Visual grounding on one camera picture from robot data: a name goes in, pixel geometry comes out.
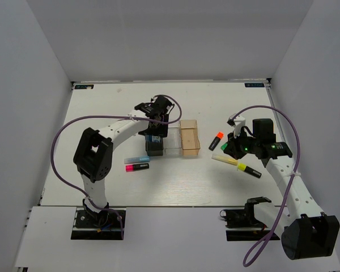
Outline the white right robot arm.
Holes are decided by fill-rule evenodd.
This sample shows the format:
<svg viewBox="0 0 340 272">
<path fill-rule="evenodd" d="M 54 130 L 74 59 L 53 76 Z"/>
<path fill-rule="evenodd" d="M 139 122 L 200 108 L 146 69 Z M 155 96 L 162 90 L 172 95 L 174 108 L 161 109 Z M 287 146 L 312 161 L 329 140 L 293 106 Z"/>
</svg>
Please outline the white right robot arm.
<svg viewBox="0 0 340 272">
<path fill-rule="evenodd" d="M 287 197 L 288 214 L 277 222 L 275 234 L 289 259 L 331 256 L 340 228 L 338 219 L 326 215 L 312 198 L 300 174 L 294 170 L 296 161 L 287 143 L 276 141 L 273 121 L 259 118 L 252 122 L 253 132 L 248 135 L 244 117 L 229 118 L 233 132 L 227 135 L 224 153 L 234 159 L 255 155 L 281 194 Z"/>
</svg>

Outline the pink black highlighter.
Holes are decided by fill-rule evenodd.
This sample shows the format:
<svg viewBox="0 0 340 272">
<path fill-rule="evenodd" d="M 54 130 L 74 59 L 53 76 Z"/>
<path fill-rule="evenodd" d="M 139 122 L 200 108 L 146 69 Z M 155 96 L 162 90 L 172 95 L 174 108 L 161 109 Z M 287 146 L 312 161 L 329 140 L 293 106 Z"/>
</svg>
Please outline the pink black highlighter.
<svg viewBox="0 0 340 272">
<path fill-rule="evenodd" d="M 138 164 L 129 164 L 125 167 L 126 172 L 135 172 L 142 171 L 145 169 L 149 169 L 150 165 L 148 163 L 138 163 Z"/>
</svg>

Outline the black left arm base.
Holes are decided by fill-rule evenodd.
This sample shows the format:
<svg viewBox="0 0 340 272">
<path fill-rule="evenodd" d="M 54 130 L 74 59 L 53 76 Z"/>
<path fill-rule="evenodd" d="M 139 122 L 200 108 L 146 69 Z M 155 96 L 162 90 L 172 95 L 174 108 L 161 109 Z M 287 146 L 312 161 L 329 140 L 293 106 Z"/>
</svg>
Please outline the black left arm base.
<svg viewBox="0 0 340 272">
<path fill-rule="evenodd" d="M 71 232 L 71 240 L 122 240 L 121 224 L 125 229 L 126 210 L 117 210 L 119 217 L 113 212 L 105 212 L 104 217 L 96 221 L 84 209 L 77 209 Z"/>
</svg>

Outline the blue highlighter pen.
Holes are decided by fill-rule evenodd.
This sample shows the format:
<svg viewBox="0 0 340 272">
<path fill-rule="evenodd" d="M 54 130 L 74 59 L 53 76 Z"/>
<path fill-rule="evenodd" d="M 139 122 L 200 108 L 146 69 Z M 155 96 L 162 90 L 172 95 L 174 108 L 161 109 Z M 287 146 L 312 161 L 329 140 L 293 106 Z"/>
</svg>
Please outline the blue highlighter pen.
<svg viewBox="0 0 340 272">
<path fill-rule="evenodd" d="M 137 156 L 132 158 L 125 158 L 125 164 L 140 164 L 140 163 L 148 163 L 150 161 L 149 156 Z"/>
</svg>

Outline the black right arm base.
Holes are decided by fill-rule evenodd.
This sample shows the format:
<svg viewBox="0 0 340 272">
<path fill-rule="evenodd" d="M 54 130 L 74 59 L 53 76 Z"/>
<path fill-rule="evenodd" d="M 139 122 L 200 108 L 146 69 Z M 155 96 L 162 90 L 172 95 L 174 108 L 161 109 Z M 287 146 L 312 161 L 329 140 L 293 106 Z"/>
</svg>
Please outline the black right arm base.
<svg viewBox="0 0 340 272">
<path fill-rule="evenodd" d="M 226 223 L 227 241 L 258 241 L 270 231 L 254 217 L 254 206 L 271 203 L 266 197 L 250 198 L 242 209 L 223 209 L 219 216 Z"/>
</svg>

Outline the orange black highlighter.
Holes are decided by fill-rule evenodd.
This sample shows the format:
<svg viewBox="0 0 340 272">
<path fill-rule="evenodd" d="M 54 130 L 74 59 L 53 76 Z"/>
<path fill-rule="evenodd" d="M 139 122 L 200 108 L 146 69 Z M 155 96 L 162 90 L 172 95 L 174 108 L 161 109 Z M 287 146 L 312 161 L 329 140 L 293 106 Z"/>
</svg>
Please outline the orange black highlighter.
<svg viewBox="0 0 340 272">
<path fill-rule="evenodd" d="M 224 137 L 224 133 L 221 131 L 215 136 L 215 138 L 212 140 L 211 144 L 209 145 L 209 150 L 214 151 L 216 146 L 219 144 L 219 142 L 222 140 Z"/>
</svg>

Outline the yellow black highlighter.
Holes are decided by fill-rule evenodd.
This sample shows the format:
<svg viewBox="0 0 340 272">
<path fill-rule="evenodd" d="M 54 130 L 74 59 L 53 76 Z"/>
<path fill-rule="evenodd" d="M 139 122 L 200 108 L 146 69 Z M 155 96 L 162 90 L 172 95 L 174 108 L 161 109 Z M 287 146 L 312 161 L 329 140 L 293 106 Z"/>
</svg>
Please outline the yellow black highlighter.
<svg viewBox="0 0 340 272">
<path fill-rule="evenodd" d="M 255 169 L 253 169 L 253 168 L 251 168 L 251 167 L 249 167 L 249 166 L 247 166 L 246 164 L 243 164 L 243 163 L 239 163 L 237 165 L 237 168 L 238 168 L 238 170 L 241 170 L 241 171 L 243 171 L 243 172 L 245 172 L 245 173 L 247 173 L 247 174 L 249 174 L 253 177 L 256 177 L 258 179 L 260 179 L 261 176 L 262 176 L 262 173 L 260 173 L 259 171 L 255 170 Z"/>
</svg>

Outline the green black highlighter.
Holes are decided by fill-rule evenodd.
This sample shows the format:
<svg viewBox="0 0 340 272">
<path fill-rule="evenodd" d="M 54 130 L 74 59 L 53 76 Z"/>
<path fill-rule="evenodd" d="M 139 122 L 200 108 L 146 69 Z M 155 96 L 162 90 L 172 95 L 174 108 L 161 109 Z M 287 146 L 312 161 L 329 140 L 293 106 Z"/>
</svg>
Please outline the green black highlighter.
<svg viewBox="0 0 340 272">
<path fill-rule="evenodd" d="M 227 151 L 227 150 L 228 150 L 228 143 L 223 144 L 223 145 L 220 147 L 220 149 L 221 149 L 223 152 Z"/>
</svg>

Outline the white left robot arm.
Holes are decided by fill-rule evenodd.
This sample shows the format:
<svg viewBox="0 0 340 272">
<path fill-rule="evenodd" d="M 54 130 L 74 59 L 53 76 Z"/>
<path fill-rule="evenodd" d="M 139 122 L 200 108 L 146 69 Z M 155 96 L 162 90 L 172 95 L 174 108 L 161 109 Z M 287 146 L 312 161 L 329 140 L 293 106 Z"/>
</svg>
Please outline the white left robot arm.
<svg viewBox="0 0 340 272">
<path fill-rule="evenodd" d="M 108 221 L 108 201 L 104 179 L 112 167 L 114 150 L 139 134 L 165 138 L 168 134 L 169 111 L 174 103 L 166 95 L 156 95 L 150 102 L 140 103 L 124 117 L 99 130 L 86 129 L 74 155 L 74 164 L 81 175 L 86 196 L 83 207 L 96 226 Z"/>
</svg>

